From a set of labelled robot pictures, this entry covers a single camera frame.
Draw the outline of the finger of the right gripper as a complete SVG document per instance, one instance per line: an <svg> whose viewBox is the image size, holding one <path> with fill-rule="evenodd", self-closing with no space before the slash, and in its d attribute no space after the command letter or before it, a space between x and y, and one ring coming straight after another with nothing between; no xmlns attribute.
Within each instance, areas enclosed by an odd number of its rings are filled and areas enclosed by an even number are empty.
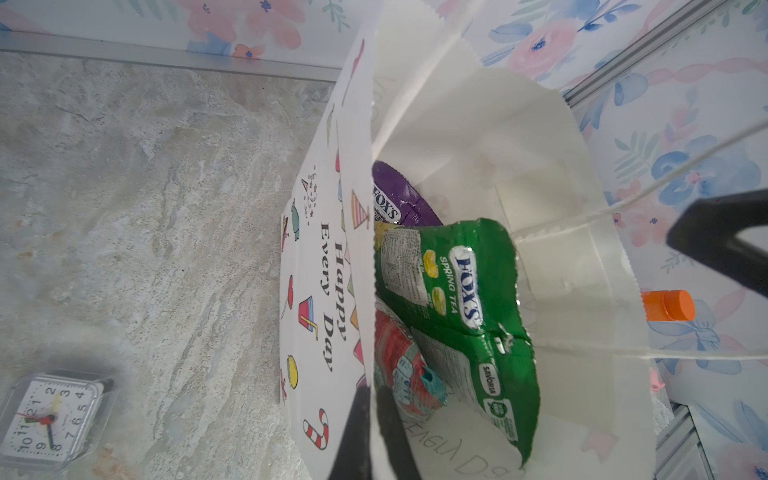
<svg viewBox="0 0 768 480"><path fill-rule="evenodd" d="M765 189L699 199L670 228L666 244L765 297L767 251L739 234L766 225Z"/></svg>

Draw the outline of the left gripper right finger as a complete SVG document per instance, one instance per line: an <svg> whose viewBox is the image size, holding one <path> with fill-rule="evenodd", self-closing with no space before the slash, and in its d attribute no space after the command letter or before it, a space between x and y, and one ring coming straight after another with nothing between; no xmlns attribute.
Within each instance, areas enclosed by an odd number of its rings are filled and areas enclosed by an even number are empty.
<svg viewBox="0 0 768 480"><path fill-rule="evenodd" d="M384 442L385 464L393 479L420 479L420 473L405 435L397 403L389 387L376 393L377 421Z"/></svg>

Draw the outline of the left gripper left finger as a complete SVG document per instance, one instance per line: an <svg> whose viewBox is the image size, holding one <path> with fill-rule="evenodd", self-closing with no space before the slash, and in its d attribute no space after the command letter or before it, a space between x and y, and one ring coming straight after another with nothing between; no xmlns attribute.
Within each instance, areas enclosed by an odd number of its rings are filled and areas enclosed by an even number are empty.
<svg viewBox="0 0 768 480"><path fill-rule="evenodd" d="M329 480L371 478L370 388L356 391Z"/></svg>

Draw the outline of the small white alarm clock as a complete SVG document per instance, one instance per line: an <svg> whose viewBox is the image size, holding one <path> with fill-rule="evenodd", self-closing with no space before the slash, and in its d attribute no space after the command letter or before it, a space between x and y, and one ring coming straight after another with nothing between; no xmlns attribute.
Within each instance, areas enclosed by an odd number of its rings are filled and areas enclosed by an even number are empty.
<svg viewBox="0 0 768 480"><path fill-rule="evenodd" d="M93 451L117 394L113 378L73 370L20 377L1 408L1 465L58 472Z"/></svg>

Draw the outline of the small pink toy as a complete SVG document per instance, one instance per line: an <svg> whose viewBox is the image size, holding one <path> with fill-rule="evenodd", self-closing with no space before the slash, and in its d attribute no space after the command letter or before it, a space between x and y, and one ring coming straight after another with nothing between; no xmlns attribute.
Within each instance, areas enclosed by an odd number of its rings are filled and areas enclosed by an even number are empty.
<svg viewBox="0 0 768 480"><path fill-rule="evenodd" d="M660 393L665 387L665 383L661 380L658 371L653 367L650 368L650 384L654 394Z"/></svg>

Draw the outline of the purple candy bag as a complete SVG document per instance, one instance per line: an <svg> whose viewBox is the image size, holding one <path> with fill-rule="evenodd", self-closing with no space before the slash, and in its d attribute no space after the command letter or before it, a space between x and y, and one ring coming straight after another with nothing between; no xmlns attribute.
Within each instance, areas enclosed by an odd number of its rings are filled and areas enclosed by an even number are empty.
<svg viewBox="0 0 768 480"><path fill-rule="evenodd" d="M372 178L376 221L412 227L442 224L419 192L389 164L375 161Z"/></svg>

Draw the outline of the green Fox's candy bag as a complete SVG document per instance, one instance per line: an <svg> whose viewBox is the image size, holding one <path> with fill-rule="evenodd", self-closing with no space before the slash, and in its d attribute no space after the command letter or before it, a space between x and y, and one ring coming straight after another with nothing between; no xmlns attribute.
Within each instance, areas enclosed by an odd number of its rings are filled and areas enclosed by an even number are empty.
<svg viewBox="0 0 768 480"><path fill-rule="evenodd" d="M531 338L517 295L517 250L499 222L379 222L376 293L429 367L528 462L540 412Z"/></svg>

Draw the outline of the green red Fox's bag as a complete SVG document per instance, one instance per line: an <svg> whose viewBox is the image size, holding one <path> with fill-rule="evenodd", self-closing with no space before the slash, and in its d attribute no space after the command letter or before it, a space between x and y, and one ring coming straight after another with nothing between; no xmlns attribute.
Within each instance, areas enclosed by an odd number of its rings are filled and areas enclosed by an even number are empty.
<svg viewBox="0 0 768 480"><path fill-rule="evenodd" d="M425 361L408 327L376 301L374 376L396 402L402 420L426 422L447 403L445 383Z"/></svg>

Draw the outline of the white paper gift bag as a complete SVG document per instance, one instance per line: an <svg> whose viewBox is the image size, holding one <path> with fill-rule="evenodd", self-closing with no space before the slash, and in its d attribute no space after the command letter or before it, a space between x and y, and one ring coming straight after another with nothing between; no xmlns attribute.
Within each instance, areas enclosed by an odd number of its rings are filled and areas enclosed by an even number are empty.
<svg viewBox="0 0 768 480"><path fill-rule="evenodd" d="M767 474L767 295L666 244L699 199L767 185L767 5L713 3L578 96L563 66L623 38L618 3L548 24L492 22L520 2L376 1L343 64L280 220L280 402L310 476L328 479L370 388L371 478L385 464L374 378L372 165L398 169L445 224L492 219L517 250L540 412L531 456L449 387L403 421L423 479L758 479ZM478 55L478 30L513 47ZM696 318L649 322L645 291ZM654 394L650 368L664 389Z"/></svg>

